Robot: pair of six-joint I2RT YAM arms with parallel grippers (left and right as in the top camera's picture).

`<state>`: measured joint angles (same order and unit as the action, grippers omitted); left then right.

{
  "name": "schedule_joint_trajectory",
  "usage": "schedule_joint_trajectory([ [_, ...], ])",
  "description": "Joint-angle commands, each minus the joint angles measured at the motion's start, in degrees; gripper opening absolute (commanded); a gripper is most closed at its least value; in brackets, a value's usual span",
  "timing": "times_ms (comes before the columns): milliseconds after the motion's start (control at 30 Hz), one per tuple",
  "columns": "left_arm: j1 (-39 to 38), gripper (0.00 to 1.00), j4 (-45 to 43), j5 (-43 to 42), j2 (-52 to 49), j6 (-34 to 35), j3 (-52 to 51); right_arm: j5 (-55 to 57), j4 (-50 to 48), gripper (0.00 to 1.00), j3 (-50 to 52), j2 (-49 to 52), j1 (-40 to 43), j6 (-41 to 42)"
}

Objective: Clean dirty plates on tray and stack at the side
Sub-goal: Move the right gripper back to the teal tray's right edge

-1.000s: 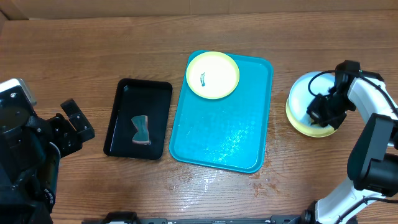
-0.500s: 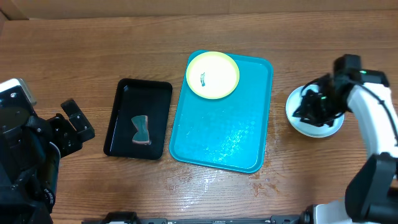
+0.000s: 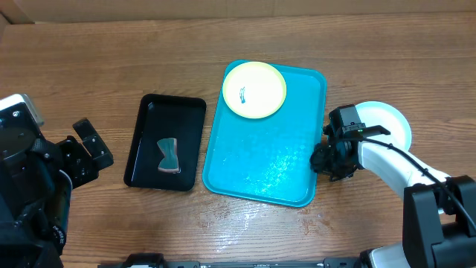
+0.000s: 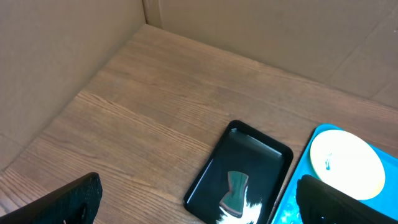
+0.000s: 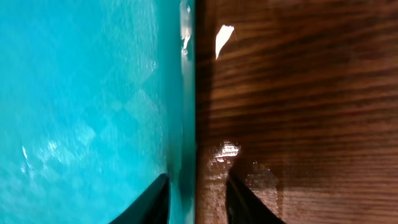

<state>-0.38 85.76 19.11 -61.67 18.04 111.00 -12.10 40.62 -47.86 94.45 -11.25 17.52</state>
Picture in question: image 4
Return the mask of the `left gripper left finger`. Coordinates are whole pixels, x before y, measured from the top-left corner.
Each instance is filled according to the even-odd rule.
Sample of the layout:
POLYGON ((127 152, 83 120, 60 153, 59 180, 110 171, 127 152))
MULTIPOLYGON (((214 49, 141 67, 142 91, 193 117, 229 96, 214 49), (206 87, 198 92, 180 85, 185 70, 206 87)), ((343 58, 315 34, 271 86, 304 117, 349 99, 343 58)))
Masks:
POLYGON ((92 224, 103 195, 100 176, 90 172, 1 217, 3 224, 92 224))

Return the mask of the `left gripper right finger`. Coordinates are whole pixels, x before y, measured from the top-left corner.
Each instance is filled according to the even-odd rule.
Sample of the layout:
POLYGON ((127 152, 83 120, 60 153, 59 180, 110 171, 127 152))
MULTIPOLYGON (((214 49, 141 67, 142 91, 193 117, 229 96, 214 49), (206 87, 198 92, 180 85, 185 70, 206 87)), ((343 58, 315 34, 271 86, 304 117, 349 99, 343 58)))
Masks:
POLYGON ((296 202, 304 224, 397 224, 311 175, 297 181, 296 202))

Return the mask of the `green bow-shaped sponge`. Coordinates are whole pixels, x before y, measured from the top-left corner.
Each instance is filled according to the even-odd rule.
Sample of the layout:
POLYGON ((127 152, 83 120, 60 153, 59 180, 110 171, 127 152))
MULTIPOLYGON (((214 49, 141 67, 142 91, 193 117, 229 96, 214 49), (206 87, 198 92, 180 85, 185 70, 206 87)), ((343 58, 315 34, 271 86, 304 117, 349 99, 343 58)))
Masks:
POLYGON ((228 172, 228 192, 220 200, 220 207, 228 214, 241 218, 245 204, 245 191, 249 176, 238 171, 228 172))

